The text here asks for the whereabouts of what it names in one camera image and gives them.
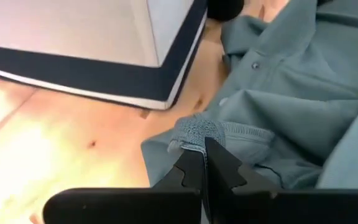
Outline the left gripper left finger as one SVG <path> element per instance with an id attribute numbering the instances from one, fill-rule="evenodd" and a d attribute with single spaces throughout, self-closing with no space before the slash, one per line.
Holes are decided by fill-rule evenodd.
<path id="1" fill-rule="evenodd" d="M 196 151 L 184 151 L 169 172 L 153 186 L 153 189 L 175 191 L 203 188 L 204 157 Z"/>

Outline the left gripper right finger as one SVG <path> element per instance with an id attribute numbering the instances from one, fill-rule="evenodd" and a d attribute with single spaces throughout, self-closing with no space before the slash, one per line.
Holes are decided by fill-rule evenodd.
<path id="1" fill-rule="evenodd" d="M 213 138 L 206 138 L 208 169 L 214 187 L 234 197 L 261 195 L 271 198 L 280 187 L 255 172 Z"/>

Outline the grey-green button shirt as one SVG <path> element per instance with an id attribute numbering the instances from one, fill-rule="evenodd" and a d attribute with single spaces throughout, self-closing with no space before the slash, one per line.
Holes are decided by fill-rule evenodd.
<path id="1" fill-rule="evenodd" d="M 221 41 L 230 72 L 206 110 L 141 145 L 150 184 L 209 137 L 284 189 L 358 189 L 358 0 L 289 0 Z"/>

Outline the navy white striped fabric bin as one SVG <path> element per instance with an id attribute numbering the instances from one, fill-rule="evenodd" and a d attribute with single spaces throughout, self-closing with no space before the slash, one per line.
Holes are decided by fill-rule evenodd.
<path id="1" fill-rule="evenodd" d="M 206 16 L 206 0 L 0 0 L 0 77 L 165 110 Z"/>

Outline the black garment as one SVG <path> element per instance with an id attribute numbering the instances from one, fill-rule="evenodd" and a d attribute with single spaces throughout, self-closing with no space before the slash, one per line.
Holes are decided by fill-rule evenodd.
<path id="1" fill-rule="evenodd" d="M 240 14 L 244 0 L 207 0 L 208 17 L 216 21 L 229 21 Z"/>

